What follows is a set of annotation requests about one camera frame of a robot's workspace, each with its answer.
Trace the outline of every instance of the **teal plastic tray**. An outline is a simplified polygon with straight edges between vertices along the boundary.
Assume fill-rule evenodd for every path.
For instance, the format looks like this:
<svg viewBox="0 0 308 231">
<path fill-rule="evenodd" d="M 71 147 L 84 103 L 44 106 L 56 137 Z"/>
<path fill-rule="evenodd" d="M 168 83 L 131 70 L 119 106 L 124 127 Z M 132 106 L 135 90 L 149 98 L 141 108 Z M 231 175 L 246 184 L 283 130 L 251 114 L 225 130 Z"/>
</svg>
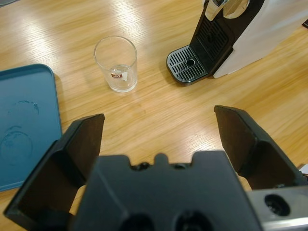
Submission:
<svg viewBox="0 0 308 231">
<path fill-rule="evenodd" d="M 62 135 L 54 74 L 43 64 L 0 72 L 0 191 L 19 187 Z"/>
</svg>

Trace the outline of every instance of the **drinking glass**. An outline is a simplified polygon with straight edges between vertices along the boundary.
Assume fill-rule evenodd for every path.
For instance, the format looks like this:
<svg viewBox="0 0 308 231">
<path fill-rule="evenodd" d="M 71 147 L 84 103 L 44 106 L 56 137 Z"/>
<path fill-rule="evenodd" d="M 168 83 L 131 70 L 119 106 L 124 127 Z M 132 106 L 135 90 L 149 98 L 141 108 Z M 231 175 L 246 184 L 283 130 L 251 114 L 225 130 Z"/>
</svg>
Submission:
<svg viewBox="0 0 308 231">
<path fill-rule="evenodd" d="M 108 36 L 99 41 L 94 58 L 109 87 L 116 92 L 128 92 L 137 85 L 137 50 L 121 36 Z"/>
</svg>

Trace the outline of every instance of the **drip tray grate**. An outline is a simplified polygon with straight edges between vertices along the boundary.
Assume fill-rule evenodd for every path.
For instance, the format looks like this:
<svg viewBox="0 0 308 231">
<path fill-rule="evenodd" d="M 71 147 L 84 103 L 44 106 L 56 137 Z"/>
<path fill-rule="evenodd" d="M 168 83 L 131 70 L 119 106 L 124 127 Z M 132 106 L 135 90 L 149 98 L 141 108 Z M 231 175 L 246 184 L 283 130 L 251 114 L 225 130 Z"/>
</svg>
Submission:
<svg viewBox="0 0 308 231">
<path fill-rule="evenodd" d="M 170 53 L 167 66 L 173 77 L 184 84 L 190 84 L 208 74 L 189 45 Z"/>
</svg>

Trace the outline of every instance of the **wood grain surface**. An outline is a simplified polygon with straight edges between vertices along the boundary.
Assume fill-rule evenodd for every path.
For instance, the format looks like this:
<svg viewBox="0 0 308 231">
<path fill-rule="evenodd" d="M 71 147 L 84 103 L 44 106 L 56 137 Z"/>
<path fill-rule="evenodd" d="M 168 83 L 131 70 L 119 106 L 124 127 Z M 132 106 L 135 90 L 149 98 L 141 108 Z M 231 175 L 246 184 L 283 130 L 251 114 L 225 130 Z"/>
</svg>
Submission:
<svg viewBox="0 0 308 231">
<path fill-rule="evenodd" d="M 246 110 L 296 166 L 307 163 L 308 30 L 233 74 L 182 87 L 166 57 L 189 44 L 201 12 L 200 0 L 20 0 L 0 8 L 0 70 L 48 65 L 64 130 L 105 114 L 102 155 L 126 154 L 137 164 L 163 152 L 170 162 L 190 162 L 198 150 L 222 149 L 213 112 L 221 104 Z M 139 82 L 129 93 L 113 92 L 94 61 L 95 44 L 108 35 L 137 48 Z M 1 213 L 15 193 L 0 193 Z M 0 215 L 0 230 L 21 228 Z"/>
</svg>

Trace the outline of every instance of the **coffee machine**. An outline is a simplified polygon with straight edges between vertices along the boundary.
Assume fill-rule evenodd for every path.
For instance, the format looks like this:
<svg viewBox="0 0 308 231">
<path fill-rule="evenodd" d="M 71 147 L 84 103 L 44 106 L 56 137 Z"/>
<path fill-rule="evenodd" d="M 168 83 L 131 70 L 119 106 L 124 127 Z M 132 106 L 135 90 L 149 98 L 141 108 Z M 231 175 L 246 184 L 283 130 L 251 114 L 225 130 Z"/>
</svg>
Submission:
<svg viewBox="0 0 308 231">
<path fill-rule="evenodd" d="M 308 0 L 205 0 L 189 45 L 167 67 L 190 85 L 230 74 L 270 53 L 308 18 Z"/>
</svg>

